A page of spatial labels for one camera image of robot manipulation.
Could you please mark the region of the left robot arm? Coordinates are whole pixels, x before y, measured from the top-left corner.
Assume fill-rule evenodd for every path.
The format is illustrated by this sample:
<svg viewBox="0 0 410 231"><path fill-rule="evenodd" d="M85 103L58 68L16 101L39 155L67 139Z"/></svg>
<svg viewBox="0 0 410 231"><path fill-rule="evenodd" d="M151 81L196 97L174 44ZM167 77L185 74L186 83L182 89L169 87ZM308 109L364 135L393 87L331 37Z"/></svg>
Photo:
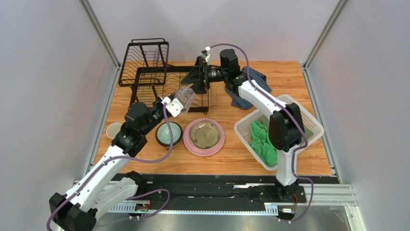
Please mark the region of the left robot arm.
<svg viewBox="0 0 410 231"><path fill-rule="evenodd" d="M129 106L125 122L96 166L64 194L55 193L49 200L51 215L46 229L55 223L65 231L91 231L111 208L126 199L139 198L142 185L139 175L130 172L119 183L105 190L110 180L130 161L148 163L136 155L147 143L146 135L162 120L170 126L169 117L185 112L176 98L158 98L152 108L137 102Z"/></svg>

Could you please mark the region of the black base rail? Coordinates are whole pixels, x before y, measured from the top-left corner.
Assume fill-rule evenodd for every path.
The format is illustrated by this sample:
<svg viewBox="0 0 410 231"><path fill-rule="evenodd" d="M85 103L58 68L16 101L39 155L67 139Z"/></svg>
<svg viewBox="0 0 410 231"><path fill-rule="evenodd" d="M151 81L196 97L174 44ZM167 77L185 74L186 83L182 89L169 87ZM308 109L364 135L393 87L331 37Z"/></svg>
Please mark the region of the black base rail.
<svg viewBox="0 0 410 231"><path fill-rule="evenodd" d="M102 212L132 216L161 210L175 214L276 216L295 220L307 206L356 206L352 187L334 177L301 180L289 194L280 192L274 176L242 175L134 175L137 199L111 204L97 199Z"/></svg>

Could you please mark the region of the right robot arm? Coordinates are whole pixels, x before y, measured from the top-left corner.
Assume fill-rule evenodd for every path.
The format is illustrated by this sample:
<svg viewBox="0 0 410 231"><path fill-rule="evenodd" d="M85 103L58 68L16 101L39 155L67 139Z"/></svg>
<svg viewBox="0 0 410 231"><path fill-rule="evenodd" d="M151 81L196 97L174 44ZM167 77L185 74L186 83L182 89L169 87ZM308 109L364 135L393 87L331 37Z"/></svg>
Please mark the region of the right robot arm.
<svg viewBox="0 0 410 231"><path fill-rule="evenodd" d="M302 141L306 141L300 107L286 104L271 96L240 68L233 49L220 52L220 65L209 65L210 47L196 58L193 68L181 80L196 94L205 94L213 82L224 82L228 91L255 106L268 119L268 140L277 150L276 195L282 201L294 196L298 187L295 176L295 156Z"/></svg>

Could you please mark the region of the pink mug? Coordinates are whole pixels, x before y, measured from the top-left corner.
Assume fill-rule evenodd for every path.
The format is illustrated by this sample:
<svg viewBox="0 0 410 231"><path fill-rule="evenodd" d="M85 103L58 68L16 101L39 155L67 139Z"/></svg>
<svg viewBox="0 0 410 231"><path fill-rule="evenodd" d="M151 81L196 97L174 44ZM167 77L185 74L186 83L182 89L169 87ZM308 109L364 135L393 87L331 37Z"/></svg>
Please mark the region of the pink mug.
<svg viewBox="0 0 410 231"><path fill-rule="evenodd" d="M110 139L114 139L116 137L116 135L118 134L118 132L121 130L122 127L122 123L120 122L114 122L112 124L110 124L107 129L106 129L106 136Z"/></svg>

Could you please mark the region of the white plastic basket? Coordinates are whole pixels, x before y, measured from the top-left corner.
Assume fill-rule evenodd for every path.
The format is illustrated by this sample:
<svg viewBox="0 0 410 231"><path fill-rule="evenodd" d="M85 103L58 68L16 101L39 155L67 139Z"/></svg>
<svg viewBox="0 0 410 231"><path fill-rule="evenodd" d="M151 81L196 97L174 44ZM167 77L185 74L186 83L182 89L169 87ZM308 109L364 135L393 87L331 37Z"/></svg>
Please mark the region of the white plastic basket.
<svg viewBox="0 0 410 231"><path fill-rule="evenodd" d="M300 102L298 102L296 99L294 99L292 96L288 94L282 94L278 96L277 99L287 104L296 103L300 107L303 125L311 129L311 131L313 132L313 136L311 136L308 139L308 146L311 146L318 139L322 137L322 135L324 134L324 127L319 123L316 117L312 113L310 113ZM238 122L235 123L234 131L238 135L240 141L248 149L250 154L255 158L257 162L261 164L261 166L265 170L275 171L277 170L277 166L276 165L273 167L266 166L262 162L262 160L258 157L258 155L254 152L251 146L249 145L250 135L251 135L250 124L252 121L257 121L262 116L264 116L264 114L260 112L259 110L255 110L251 112L250 114L248 114L247 116L243 117L242 119L240 119Z"/></svg>

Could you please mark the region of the olive green shirt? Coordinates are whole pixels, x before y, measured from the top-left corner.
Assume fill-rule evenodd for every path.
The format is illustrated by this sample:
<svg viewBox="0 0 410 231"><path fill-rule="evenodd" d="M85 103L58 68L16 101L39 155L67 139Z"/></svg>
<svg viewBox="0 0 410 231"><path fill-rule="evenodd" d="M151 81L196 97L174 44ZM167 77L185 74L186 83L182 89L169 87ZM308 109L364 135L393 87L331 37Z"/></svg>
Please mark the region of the olive green shirt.
<svg viewBox="0 0 410 231"><path fill-rule="evenodd" d="M266 132L268 132L269 130L269 120L265 117L262 116L261 118L259 118L257 120L260 124L263 125L264 130ZM311 131L311 129L309 129L308 127L304 126L304 131L305 131L305 135L307 136L307 138L309 139L311 136L313 136L313 132Z"/></svg>

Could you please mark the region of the pink plate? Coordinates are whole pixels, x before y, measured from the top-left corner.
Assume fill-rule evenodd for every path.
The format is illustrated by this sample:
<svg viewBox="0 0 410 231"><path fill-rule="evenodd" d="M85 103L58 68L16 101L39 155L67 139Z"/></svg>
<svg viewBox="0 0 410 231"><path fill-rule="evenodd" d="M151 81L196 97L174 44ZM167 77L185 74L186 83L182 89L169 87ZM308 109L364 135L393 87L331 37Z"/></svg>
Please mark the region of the pink plate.
<svg viewBox="0 0 410 231"><path fill-rule="evenodd" d="M216 121L201 118L194 120L185 128L183 142L192 154L202 157L211 156L223 147L225 132Z"/></svg>

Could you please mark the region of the folded blue cloth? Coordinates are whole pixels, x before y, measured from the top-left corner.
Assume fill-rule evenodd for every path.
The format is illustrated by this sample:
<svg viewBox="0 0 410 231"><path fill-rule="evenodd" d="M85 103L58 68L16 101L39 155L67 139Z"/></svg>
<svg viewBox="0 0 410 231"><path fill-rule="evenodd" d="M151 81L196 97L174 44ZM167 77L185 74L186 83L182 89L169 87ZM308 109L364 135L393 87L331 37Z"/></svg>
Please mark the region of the folded blue cloth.
<svg viewBox="0 0 410 231"><path fill-rule="evenodd" d="M256 81L256 83L265 91L267 91L268 93L271 93L271 88L270 86L267 84L266 82L266 76L252 68L249 68L249 74L251 79L254 79ZM229 91L227 88L225 88L225 91L228 93L228 95L231 97L232 101L231 101L231 106L236 107L236 108L240 108L240 109L244 109L244 110L248 110L250 109L253 105L237 96L236 94L234 94L233 92Z"/></svg>

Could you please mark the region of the bright green towel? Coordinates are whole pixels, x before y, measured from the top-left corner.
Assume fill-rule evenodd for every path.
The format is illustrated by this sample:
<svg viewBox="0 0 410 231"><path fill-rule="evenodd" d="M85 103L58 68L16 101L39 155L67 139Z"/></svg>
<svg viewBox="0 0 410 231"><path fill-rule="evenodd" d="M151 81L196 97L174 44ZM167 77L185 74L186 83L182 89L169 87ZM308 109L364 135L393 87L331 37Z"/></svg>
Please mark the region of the bright green towel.
<svg viewBox="0 0 410 231"><path fill-rule="evenodd" d="M266 166L273 167L277 165L277 150L269 140L268 128L259 121L252 121L250 130L249 145L254 152Z"/></svg>

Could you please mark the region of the clear glass cup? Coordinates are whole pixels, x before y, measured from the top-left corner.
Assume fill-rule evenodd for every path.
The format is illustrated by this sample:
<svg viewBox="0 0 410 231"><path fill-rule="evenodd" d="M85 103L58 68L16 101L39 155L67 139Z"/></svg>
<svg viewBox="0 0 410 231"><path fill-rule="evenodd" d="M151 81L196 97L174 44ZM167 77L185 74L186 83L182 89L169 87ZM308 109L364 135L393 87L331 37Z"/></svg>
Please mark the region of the clear glass cup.
<svg viewBox="0 0 410 231"><path fill-rule="evenodd" d="M184 104L184 109L182 110L183 116L188 113L195 98L195 92L190 87L182 87L175 93L174 99L175 98L178 98Z"/></svg>

